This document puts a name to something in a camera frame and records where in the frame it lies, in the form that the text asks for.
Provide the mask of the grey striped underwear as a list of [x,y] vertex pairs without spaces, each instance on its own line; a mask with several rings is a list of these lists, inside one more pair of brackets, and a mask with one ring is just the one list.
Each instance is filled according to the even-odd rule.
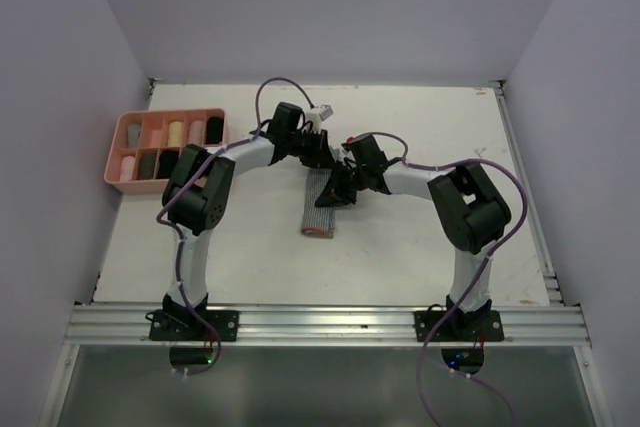
[[305,183],[304,208],[301,223],[303,236],[332,239],[335,229],[335,210],[315,205],[330,177],[326,169],[310,169]]

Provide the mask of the beige navy-trimmed underwear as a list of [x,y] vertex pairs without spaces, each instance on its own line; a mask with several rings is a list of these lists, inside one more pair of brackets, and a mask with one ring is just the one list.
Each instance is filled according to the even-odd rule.
[[183,122],[171,121],[168,123],[167,143],[168,147],[180,147],[183,137]]

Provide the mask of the plain grey underwear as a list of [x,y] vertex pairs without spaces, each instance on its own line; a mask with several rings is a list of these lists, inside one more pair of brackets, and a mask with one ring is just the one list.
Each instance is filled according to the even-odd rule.
[[126,144],[128,148],[135,149],[139,145],[142,125],[139,123],[132,123],[127,126],[126,129]]

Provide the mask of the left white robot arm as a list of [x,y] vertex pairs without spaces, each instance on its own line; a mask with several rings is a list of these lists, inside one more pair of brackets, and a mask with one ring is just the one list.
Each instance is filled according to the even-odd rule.
[[308,168],[301,232],[308,237],[333,237],[335,209],[316,205],[336,161],[322,128],[332,114],[329,105],[305,111],[281,102],[273,117],[243,140],[211,149],[189,144],[183,150],[163,193],[157,222],[172,228],[176,241],[173,280],[162,312],[185,339],[213,330],[205,313],[208,248],[236,177],[289,156],[298,158]]

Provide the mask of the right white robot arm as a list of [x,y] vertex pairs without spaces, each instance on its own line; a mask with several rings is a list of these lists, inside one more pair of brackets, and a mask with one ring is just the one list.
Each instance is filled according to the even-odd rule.
[[347,156],[320,182],[321,190],[312,196],[315,206],[348,206],[365,190],[430,201],[454,247],[453,283],[439,329],[457,339],[470,338],[491,310],[491,249],[511,222],[506,201],[478,162],[437,170],[389,159],[371,135],[343,147]]

